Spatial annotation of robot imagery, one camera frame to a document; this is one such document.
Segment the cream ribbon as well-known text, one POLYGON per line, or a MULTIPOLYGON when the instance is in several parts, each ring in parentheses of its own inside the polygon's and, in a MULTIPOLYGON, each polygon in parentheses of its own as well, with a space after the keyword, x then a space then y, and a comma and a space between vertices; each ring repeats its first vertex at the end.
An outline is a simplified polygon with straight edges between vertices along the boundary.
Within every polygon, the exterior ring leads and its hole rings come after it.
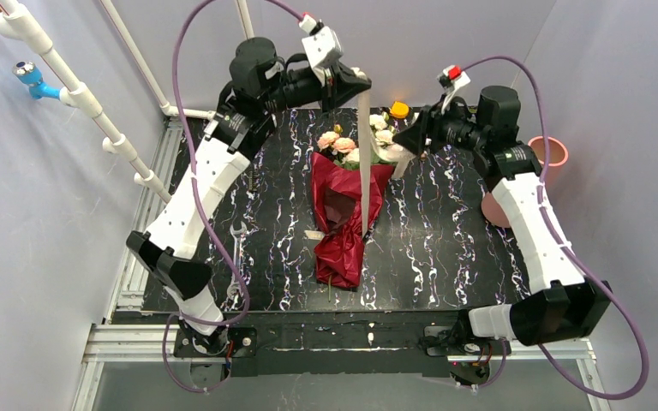
POLYGON ((387 114, 373 114, 370 110, 370 91, 358 94, 356 107, 357 139, 343 137, 337 128, 326 131, 317 139, 319 152, 338 160, 341 166, 357 170, 360 176, 360 211, 362 234, 369 231, 371 167, 388 164, 394 167, 393 179, 404 175, 415 157, 410 151, 393 141, 397 130, 388 124, 387 114))

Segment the red flower bouquet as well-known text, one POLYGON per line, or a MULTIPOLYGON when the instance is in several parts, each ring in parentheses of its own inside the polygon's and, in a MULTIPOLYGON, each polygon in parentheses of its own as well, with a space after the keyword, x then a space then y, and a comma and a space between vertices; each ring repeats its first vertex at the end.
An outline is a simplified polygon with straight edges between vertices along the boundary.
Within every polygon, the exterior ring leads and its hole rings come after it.
MULTIPOLYGON (((383 155, 372 154, 368 190, 368 227, 371 229, 384 204, 386 188, 398 161, 392 154, 402 149, 393 143, 396 129, 386 113, 369 116, 374 142, 383 155)), ((362 179, 356 140, 336 130, 325 132, 310 158, 310 193, 314 221, 323 234, 314 248, 315 277, 332 288, 355 289, 361 282, 365 237, 362 222, 362 179)))

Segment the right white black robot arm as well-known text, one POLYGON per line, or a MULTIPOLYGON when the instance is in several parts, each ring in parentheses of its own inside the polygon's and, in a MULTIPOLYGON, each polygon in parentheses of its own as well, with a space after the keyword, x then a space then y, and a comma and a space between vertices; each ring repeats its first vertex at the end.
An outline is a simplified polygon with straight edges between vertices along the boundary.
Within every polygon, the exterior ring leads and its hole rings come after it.
POLYGON ((541 187, 541 164, 535 152, 517 140, 521 102, 507 86, 481 90, 476 112, 460 97, 448 105, 424 106, 393 141, 409 152, 436 153, 446 146, 471 152, 477 173, 508 219, 529 277, 530 295, 513 304, 463 310, 446 332, 461 347, 491 339, 525 346, 588 336, 610 300, 584 277, 561 246, 561 229, 549 229, 552 216, 541 187))

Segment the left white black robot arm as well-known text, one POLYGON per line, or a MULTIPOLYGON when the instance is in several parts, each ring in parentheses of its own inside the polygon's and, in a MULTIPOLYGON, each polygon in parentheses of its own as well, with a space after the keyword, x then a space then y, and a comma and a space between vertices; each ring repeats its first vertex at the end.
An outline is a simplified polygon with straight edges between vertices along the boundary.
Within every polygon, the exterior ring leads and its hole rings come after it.
POLYGON ((205 340, 239 319, 224 318, 209 288, 212 269, 195 260, 196 248, 207 233, 220 252, 225 250, 209 219, 274 134, 276 115, 310 103, 333 110, 372 86, 360 69, 341 63, 335 40, 311 35, 303 46, 290 58, 308 62, 300 69, 290 69, 270 39, 255 37, 237 46, 230 81, 204 137, 200 143, 186 139, 190 160, 175 193, 144 231, 132 231, 126 240, 129 251, 177 304, 179 318, 205 340))

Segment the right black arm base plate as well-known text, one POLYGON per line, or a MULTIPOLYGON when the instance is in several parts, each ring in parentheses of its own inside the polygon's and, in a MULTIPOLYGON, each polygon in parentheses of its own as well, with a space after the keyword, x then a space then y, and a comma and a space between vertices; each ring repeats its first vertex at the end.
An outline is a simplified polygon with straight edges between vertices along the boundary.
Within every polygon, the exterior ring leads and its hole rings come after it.
POLYGON ((475 337, 461 325, 430 325, 423 330, 419 347, 429 356, 480 356, 511 354, 511 344, 492 337, 475 337))

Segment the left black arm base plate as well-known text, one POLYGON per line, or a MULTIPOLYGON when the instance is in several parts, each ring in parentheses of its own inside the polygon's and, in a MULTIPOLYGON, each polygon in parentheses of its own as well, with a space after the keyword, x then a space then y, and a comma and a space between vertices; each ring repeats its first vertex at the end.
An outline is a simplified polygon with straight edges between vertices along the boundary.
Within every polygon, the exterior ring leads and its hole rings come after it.
POLYGON ((177 358, 243 358, 254 357, 257 349, 257 330, 249 327, 218 327, 204 336, 184 322, 179 331, 173 355, 177 358))

